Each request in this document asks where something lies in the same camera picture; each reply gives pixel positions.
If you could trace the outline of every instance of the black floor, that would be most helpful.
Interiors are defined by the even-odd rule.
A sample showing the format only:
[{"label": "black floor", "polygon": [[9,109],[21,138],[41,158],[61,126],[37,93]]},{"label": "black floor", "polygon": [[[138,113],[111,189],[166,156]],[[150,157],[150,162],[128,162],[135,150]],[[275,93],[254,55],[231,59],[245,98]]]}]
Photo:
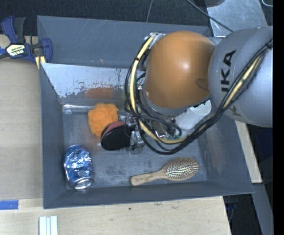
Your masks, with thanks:
[{"label": "black floor", "polygon": [[[26,17],[24,35],[37,35],[37,15],[136,22],[209,26],[209,19],[185,0],[0,0],[0,23],[7,16]],[[204,0],[190,0],[203,11]],[[262,5],[268,25],[273,25],[273,8]],[[259,163],[258,138],[262,131],[248,126]],[[273,208],[273,180],[265,186]],[[233,235],[261,235],[253,200],[250,194],[224,197],[228,203],[228,218]]]}]

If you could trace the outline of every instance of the wooden table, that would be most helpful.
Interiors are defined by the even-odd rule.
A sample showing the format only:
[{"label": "wooden table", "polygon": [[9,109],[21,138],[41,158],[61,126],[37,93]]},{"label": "wooden table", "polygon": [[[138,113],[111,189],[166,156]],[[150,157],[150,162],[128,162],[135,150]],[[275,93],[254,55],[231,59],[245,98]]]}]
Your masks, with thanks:
[{"label": "wooden table", "polygon": [[[6,42],[0,35],[0,46]],[[260,183],[246,125],[237,122],[237,127],[252,182]],[[18,210],[0,211],[0,234],[37,235],[39,217],[53,215],[60,235],[231,234],[222,197],[48,210],[41,198],[20,199]]]}]

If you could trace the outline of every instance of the orange sponge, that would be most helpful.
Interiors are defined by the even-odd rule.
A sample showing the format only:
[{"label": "orange sponge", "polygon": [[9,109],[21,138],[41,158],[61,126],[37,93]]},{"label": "orange sponge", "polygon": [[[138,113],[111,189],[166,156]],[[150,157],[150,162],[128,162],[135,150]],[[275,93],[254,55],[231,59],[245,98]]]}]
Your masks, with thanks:
[{"label": "orange sponge", "polygon": [[118,121],[117,112],[118,108],[114,104],[97,103],[87,113],[91,133],[100,139],[104,128],[110,123]]}]

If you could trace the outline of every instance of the blue can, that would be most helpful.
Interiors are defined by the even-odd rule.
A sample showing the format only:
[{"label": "blue can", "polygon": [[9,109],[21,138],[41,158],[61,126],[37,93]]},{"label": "blue can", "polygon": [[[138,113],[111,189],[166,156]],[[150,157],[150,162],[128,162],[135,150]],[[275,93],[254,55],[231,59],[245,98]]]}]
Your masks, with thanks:
[{"label": "blue can", "polygon": [[79,144],[70,146],[65,151],[64,168],[70,186],[75,189],[89,188],[94,181],[90,154]]}]

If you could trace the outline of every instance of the clamp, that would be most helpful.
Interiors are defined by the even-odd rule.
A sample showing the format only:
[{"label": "clamp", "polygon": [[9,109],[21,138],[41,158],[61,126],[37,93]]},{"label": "clamp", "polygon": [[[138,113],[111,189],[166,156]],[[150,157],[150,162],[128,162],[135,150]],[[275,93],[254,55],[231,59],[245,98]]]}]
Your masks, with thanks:
[{"label": "clamp", "polygon": [[5,52],[0,55],[0,59],[3,58],[21,58],[23,60],[30,61],[34,64],[38,63],[39,56],[34,54],[34,49],[43,48],[44,50],[44,60],[49,63],[52,58],[52,45],[49,38],[41,39],[41,43],[30,45],[25,42],[23,36],[23,23],[25,18],[15,18],[14,16],[9,16],[1,22],[1,28],[5,36],[8,37],[10,45],[5,48]]}]

